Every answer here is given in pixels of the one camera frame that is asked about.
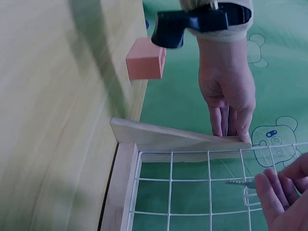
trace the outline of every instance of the wooden frame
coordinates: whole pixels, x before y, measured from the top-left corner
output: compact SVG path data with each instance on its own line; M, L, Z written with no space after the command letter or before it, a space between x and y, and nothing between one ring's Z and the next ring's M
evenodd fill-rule
M110 124L119 145L103 209L101 231L127 230L128 217L133 220L133 214L129 213L130 201L134 205L137 197L137 190L132 190L133 183L140 175L142 163L170 162L170 152L176 153L173 162L207 161L207 151L213 151L211 159L236 158L240 156L240 149L251 148L251 144L241 142L238 137L214 137L121 118L112 118ZM139 152L146 154L138 158Z

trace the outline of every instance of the metal key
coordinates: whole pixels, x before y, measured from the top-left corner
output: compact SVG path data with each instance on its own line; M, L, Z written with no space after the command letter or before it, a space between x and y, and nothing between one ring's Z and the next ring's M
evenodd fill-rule
M255 185L255 181L241 181L241 180L229 180L226 182L226 184L234 184L234 185L242 185L242 186L246 186L249 189L255 189L256 185Z

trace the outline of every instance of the black clamp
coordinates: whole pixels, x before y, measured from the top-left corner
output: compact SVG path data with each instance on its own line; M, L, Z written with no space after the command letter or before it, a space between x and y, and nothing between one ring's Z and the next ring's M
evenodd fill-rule
M217 1L191 11L158 12L152 42L164 48L180 48L186 28L202 33L222 31L245 24L251 17L251 10L244 6Z

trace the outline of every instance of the hand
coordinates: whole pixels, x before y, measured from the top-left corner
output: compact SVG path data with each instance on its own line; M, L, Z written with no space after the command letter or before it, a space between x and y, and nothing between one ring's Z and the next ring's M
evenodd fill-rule
M304 154L278 175L269 168L255 177L269 231L308 230L307 176L308 154Z
M256 107L255 82L247 62L247 41L198 39L199 86L208 105L215 136L239 135L250 142L248 129Z

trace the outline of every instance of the wire mesh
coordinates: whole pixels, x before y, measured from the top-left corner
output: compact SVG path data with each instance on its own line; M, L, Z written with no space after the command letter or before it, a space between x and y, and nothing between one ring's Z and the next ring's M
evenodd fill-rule
M199 217L199 216L207 216L209 217L209 230L213 230L213 216L221 216L221 215L230 215L230 214L243 214L246 213L248 216L248 230L252 230L252 222L251 222L251 212L254 211L259 211L262 210L262 208L254 208L257 205L260 205L260 202L256 203L250 203L249 198L256 197L257 194L255 192L251 192L250 189L247 187L243 188L243 201L244 205L246 206L246 210L239 210L239 211L231 211L231 212L213 212L212 209L212 183L213 182L219 182L219 181L228 181L228 180L249 180L253 179L254 177L248 177L245 172L245 166L244 166L244 158L243 158L243 152L247 151L254 151L254 150L262 150L262 149L269 149L270 153L270 158L272 161L272 167L277 173L276 169L276 163L274 161L272 149L273 148L284 148L284 147L293 147L293 150L295 152L296 158L299 157L299 154L297 152L297 147L302 146L302 145L308 145L308 142L303 142L303 143L292 143L292 144L283 144L283 145L273 145L273 146L263 146L263 147L252 147L250 149L240 149L240 150L224 150L224 151L193 151L193 152L139 152L138 156L138 162L141 160L141 156L143 154L170 154L170 176L169 179L152 179L152 178L139 178L137 177L137 173L139 172L139 166L137 165L137 168L135 169L135 178L134 178L134 183L133 183L133 188L132 188L132 195L134 194L136 190L136 182L137 181L160 181L160 182L169 182L169 192L168 192L168 209L167 213L155 213L155 212L142 212L142 211L136 211L133 205L133 199L130 201L129 205L129 213L130 214L143 214L143 215L153 215L153 216L166 216L167 217L167 231L170 229L170 218L171 217ZM220 179L213 179L211 178L211 161L210 157L211 154L214 153L228 153L228 152L239 152L240 153L240 160L242 164L242 170L243 170L243 178L220 178ZM173 179L172 177L172 171L173 171L173 159L175 154L206 154L207 155L207 166L208 166L208 179L187 179L187 180L179 180L179 179ZM172 195L172 183L173 182L208 182L208 188L209 188L209 213L195 213L195 214L178 214L178 213L172 213L171 212L171 195ZM129 230L130 227L132 227L131 222L133 220L130 219L131 216L128 216L128 223L127 223L127 231Z

